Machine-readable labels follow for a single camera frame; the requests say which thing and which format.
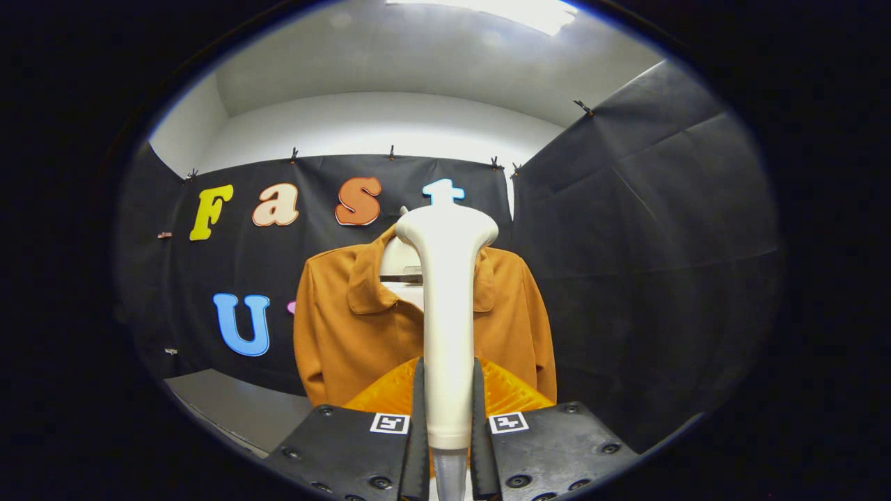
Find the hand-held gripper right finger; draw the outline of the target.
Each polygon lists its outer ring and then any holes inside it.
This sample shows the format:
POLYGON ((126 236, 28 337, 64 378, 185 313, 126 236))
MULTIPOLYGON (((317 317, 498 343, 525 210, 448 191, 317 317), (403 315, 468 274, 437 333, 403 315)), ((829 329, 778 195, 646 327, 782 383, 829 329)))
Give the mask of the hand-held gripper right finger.
POLYGON ((639 458, 582 403, 551 403, 493 362, 476 360, 475 500, 567 500, 611 481, 639 458))

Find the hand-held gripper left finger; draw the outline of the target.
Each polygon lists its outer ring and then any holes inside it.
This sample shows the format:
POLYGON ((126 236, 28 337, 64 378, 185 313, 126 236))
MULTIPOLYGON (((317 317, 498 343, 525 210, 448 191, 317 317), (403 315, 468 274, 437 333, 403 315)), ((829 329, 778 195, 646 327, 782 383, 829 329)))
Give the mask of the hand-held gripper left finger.
POLYGON ((372 384, 348 407, 315 407, 265 466, 324 500, 427 500, 424 362, 372 384))

